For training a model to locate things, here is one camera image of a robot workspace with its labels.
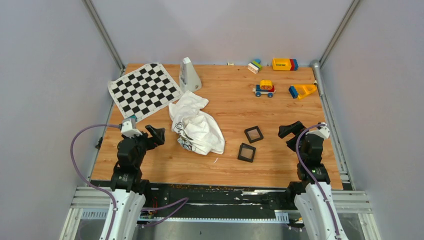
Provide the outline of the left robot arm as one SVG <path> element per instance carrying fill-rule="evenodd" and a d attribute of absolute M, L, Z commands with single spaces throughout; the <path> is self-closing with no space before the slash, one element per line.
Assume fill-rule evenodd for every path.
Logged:
<path fill-rule="evenodd" d="M 101 240 L 131 240 L 143 207 L 153 201 L 148 180 L 142 179 L 146 152 L 165 143 L 165 129 L 146 125 L 148 133 L 124 123 L 123 139 L 117 144 L 117 162 L 110 181 L 112 197 Z"/>

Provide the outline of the black square frame lid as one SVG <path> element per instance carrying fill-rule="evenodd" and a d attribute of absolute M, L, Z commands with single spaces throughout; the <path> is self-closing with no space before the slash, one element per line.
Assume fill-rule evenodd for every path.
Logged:
<path fill-rule="evenodd" d="M 250 144 L 263 140 L 264 136 L 258 126 L 253 126 L 244 130 L 247 140 Z"/>

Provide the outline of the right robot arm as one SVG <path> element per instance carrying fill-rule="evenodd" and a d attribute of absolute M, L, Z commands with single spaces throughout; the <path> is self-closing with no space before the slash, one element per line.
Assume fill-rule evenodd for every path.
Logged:
<path fill-rule="evenodd" d="M 348 237 L 337 215 L 331 180 L 322 163 L 323 143 L 331 131 L 325 122 L 305 127 L 300 121 L 281 125 L 278 137 L 293 138 L 286 145 L 298 158 L 298 181 L 292 181 L 286 192 L 286 204 L 297 209 L 311 240 L 346 240 Z"/>

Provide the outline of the white printed garment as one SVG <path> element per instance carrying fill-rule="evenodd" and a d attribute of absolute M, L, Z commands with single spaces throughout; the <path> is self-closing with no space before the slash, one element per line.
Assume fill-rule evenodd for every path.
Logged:
<path fill-rule="evenodd" d="M 216 120 L 202 111 L 208 103 L 208 99 L 186 91 L 177 103 L 168 105 L 171 130 L 178 134 L 177 142 L 185 150 L 222 155 L 226 143 L 222 131 Z"/>

